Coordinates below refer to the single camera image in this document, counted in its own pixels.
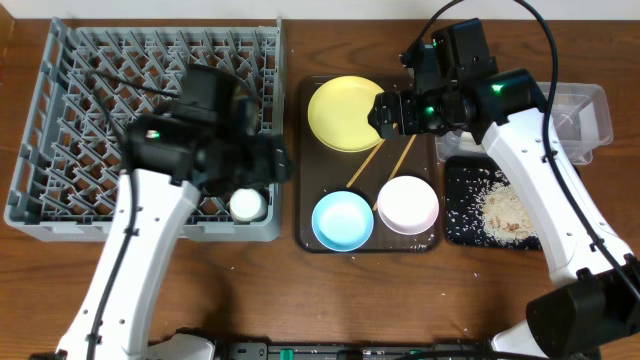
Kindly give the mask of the white cup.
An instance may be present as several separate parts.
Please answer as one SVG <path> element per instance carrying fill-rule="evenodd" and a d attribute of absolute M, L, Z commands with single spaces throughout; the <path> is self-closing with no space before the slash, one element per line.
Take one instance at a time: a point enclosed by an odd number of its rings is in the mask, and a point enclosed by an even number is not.
<path fill-rule="evenodd" d="M 229 201 L 230 213 L 236 222 L 261 221 L 267 215 L 267 201 L 254 189 L 238 189 Z"/>

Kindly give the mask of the pink bowl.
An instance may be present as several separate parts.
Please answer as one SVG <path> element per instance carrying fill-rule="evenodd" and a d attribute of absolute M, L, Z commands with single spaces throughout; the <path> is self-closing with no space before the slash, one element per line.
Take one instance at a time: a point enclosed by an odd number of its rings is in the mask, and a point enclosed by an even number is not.
<path fill-rule="evenodd" d="M 433 187 L 414 176 L 388 181 L 377 197 L 377 212 L 383 223 L 401 235 L 418 235 L 429 230 L 439 214 L 439 200 Z"/>

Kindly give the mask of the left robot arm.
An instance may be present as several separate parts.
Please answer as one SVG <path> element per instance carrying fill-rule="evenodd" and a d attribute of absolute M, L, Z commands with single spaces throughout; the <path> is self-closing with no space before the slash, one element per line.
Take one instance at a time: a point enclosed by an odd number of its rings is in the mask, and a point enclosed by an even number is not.
<path fill-rule="evenodd" d="M 279 135 L 257 134 L 241 81 L 191 65 L 177 94 L 117 134 L 117 202 L 94 276 L 48 359 L 212 359 L 216 344 L 178 332 L 152 344 L 150 327 L 176 240 L 202 194 L 285 183 Z"/>

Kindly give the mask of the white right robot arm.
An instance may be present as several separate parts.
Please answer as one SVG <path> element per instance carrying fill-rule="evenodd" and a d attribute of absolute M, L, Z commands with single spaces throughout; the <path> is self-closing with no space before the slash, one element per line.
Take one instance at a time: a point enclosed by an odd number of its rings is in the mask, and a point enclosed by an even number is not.
<path fill-rule="evenodd" d="M 463 130 L 498 165 L 533 222 L 554 290 L 495 335 L 494 358 L 561 359 L 639 331 L 639 263 L 595 206 L 551 121 L 554 91 L 524 70 L 500 72 L 482 23 L 466 20 L 414 41 L 401 57 L 412 89 L 376 96 L 382 136 Z"/>

